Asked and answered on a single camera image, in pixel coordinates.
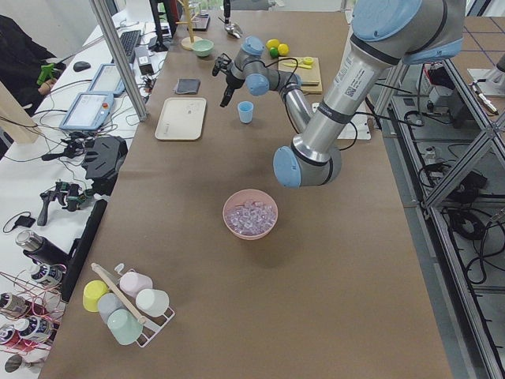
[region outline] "pink cup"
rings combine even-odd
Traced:
[[[138,272],[127,272],[119,280],[119,288],[128,296],[136,298],[140,291],[152,288],[152,279]]]

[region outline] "pink bowl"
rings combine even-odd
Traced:
[[[277,217],[275,218],[274,224],[267,230],[264,231],[263,233],[259,235],[241,235],[234,231],[226,222],[226,214],[228,211],[238,205],[243,205],[247,200],[253,200],[253,201],[261,201],[265,205],[271,205],[275,211],[275,214]],[[226,227],[237,237],[241,239],[247,239],[249,241],[252,241],[254,239],[260,239],[270,233],[270,231],[273,229],[275,224],[277,223],[277,219],[279,218],[279,210],[277,209],[277,204],[275,203],[274,199],[271,198],[270,195],[267,193],[260,191],[259,189],[243,189],[242,191],[238,191],[231,195],[228,200],[226,200],[226,203],[224,203],[223,206],[223,220],[226,225]]]

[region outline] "person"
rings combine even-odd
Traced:
[[[49,79],[37,85],[40,66],[49,58],[54,55],[33,42],[13,19],[0,15],[0,81],[29,115],[56,83]]]

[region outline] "black mouse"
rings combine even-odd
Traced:
[[[92,65],[85,61],[75,62],[73,64],[73,70],[78,73],[79,71],[83,71],[85,69],[89,69]]]

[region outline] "gray cup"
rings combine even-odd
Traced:
[[[113,294],[112,292],[105,294],[98,301],[98,311],[100,312],[100,316],[103,322],[107,323],[109,320],[109,316],[116,310],[125,310],[126,307],[119,300],[119,297]]]

